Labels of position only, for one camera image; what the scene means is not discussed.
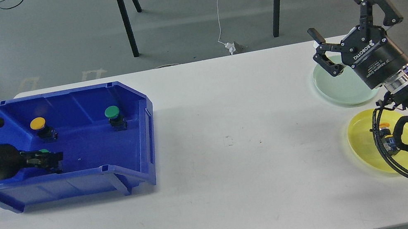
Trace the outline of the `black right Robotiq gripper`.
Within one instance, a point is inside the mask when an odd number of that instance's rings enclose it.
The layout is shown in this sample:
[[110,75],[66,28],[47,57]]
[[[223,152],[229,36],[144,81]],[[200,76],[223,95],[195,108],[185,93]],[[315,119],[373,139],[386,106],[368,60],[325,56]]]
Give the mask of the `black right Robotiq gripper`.
[[[341,40],[341,44],[327,43],[315,28],[307,30],[318,44],[313,60],[333,77],[342,74],[344,65],[350,66],[366,86],[374,90],[403,70],[408,65],[408,56],[388,39],[382,26],[374,26],[373,8],[378,5],[382,10],[382,25],[386,27],[399,24],[404,18],[390,0],[353,1],[360,6],[360,24]],[[343,64],[334,63],[327,52],[341,53]]]

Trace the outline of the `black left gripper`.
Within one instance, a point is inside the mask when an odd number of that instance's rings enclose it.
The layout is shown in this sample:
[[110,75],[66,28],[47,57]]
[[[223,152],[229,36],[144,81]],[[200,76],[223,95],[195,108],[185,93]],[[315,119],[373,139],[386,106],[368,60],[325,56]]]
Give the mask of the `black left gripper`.
[[20,152],[10,144],[1,144],[0,181],[15,176],[23,168],[27,168],[29,178],[62,173],[63,157],[63,152],[51,152],[51,154],[41,156],[38,155],[38,150]]

